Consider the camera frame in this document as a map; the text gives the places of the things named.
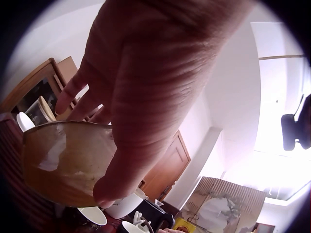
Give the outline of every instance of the brown ceramic bowl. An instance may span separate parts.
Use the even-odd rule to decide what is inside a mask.
[[[104,176],[116,151],[111,126],[50,122],[27,130],[23,144],[27,185],[61,205],[96,206],[94,184]]]

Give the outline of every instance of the glass jar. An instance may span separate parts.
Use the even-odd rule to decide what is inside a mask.
[[[27,109],[25,114],[32,120],[35,126],[56,121],[52,110],[42,96],[39,96],[39,98]]]

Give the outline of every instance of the hand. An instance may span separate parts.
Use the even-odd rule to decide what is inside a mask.
[[[58,98],[63,113],[87,84],[68,120],[112,122],[117,146],[94,198],[107,208],[131,194],[166,151],[207,82],[216,55],[248,12],[247,0],[107,0],[76,75]]]
[[[158,233],[184,233],[184,232],[183,231],[169,229],[169,228],[165,228],[164,230],[159,229]]]

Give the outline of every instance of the white cup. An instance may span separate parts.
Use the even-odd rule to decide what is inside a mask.
[[[139,206],[140,203],[142,203],[144,199],[147,198],[148,197],[145,195],[145,193],[141,189],[137,188],[136,191],[131,195],[123,199],[116,200],[115,203],[105,211],[115,219],[123,218],[132,212],[137,206]]]

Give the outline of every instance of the yellow box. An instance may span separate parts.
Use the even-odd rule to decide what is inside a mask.
[[[173,230],[179,230],[185,233],[193,233],[196,228],[197,227],[195,225],[192,225],[182,218],[177,218],[175,220],[175,225],[173,226]]]

